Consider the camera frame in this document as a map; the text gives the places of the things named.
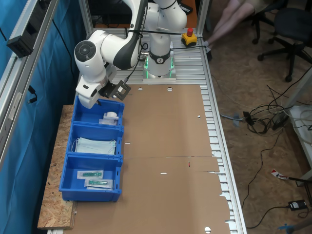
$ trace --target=blue bin compartment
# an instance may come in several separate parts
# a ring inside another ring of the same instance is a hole
[[[64,200],[73,201],[117,201],[120,194],[121,158],[77,156],[66,154],[59,185]],[[87,190],[84,179],[77,179],[79,170],[104,170],[103,179],[114,180],[112,190]]]
[[[122,113],[123,113],[123,109],[125,105],[121,102],[111,101],[111,100],[106,100],[106,99],[99,99],[99,102],[101,103],[101,106],[94,104],[91,109],[88,109],[88,108],[85,108],[81,104],[78,96],[76,96],[72,121],[99,124],[98,120],[103,119],[104,113],[112,111],[112,112],[117,113],[119,117],[117,125],[115,126],[123,127],[122,126]]]
[[[83,123],[72,123],[70,128],[67,153],[73,153],[76,155],[89,155],[89,156],[106,156],[106,157],[118,157],[122,158],[121,155],[121,142],[122,142],[123,129],[116,128],[111,125],[94,125],[94,124],[83,124]],[[75,141],[77,138],[85,138],[88,140],[100,140],[100,141],[116,141],[116,148],[114,155],[102,155],[102,154],[89,154],[89,153],[76,153]]]

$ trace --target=blue curtain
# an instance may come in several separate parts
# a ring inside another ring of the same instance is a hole
[[[11,34],[25,2],[1,0],[0,4],[8,6],[0,8],[1,13],[6,13],[0,16],[3,33]],[[15,21],[3,28],[6,17]],[[42,185],[45,184],[62,106],[74,98],[78,69],[73,52],[75,45],[86,37],[78,1],[60,0],[54,20],[71,52],[75,78],[70,72],[70,57],[51,24],[31,82],[38,100],[28,104],[27,101],[33,98],[28,92],[0,171],[0,234],[32,233],[33,224],[37,224],[34,217],[39,212]],[[11,55],[7,48],[5,53]],[[1,74],[7,60],[6,57],[0,61]]]

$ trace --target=black office chair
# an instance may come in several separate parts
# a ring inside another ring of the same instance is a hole
[[[265,52],[258,56],[262,61],[264,56],[288,53],[287,59],[290,59],[289,74],[285,80],[292,80],[294,58],[296,55],[312,64],[312,58],[303,50],[306,46],[312,47],[312,13],[296,8],[285,8],[280,10],[274,20],[274,27],[277,34],[302,43],[290,44],[277,37],[269,39],[269,44],[277,41],[285,48]]]
[[[267,6],[263,11],[255,14],[254,16],[248,17],[248,20],[252,20],[252,26],[255,25],[255,30],[257,32],[257,38],[253,39],[253,44],[258,44],[260,39],[260,21],[265,22],[271,26],[274,26],[273,21],[266,18],[265,13],[272,10],[280,10],[287,6],[288,0],[277,0],[276,2]]]

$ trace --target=bare leg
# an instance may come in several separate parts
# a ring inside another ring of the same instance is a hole
[[[215,33],[226,21],[230,19],[230,17],[234,14],[234,12],[240,7],[240,3],[238,0],[230,0],[227,7],[223,10],[222,16],[214,28]]]
[[[254,12],[254,7],[250,3],[244,3],[239,9],[207,40],[209,45],[232,31],[240,22]]]

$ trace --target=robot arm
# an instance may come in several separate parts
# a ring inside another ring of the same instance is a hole
[[[132,11],[131,30],[142,30],[148,0],[123,0]],[[116,75],[116,68],[127,70],[137,62],[140,35],[129,32],[126,39],[102,30],[75,47],[75,61],[82,76],[76,88],[81,104],[91,108],[100,97],[99,90]]]
[[[130,90],[122,81],[118,86],[111,81],[117,73],[115,67],[127,70],[137,62],[141,36],[131,31],[142,31],[145,19],[145,27],[150,31],[179,32],[187,22],[176,0],[155,0],[156,4],[148,3],[148,0],[123,1],[132,11],[126,39],[97,30],[75,47],[75,61],[82,74],[76,91],[81,104],[89,109],[97,102],[100,93],[108,98],[115,94],[123,99],[127,92],[122,95],[122,88]],[[162,76],[171,71],[169,35],[150,33],[149,58],[151,74]]]

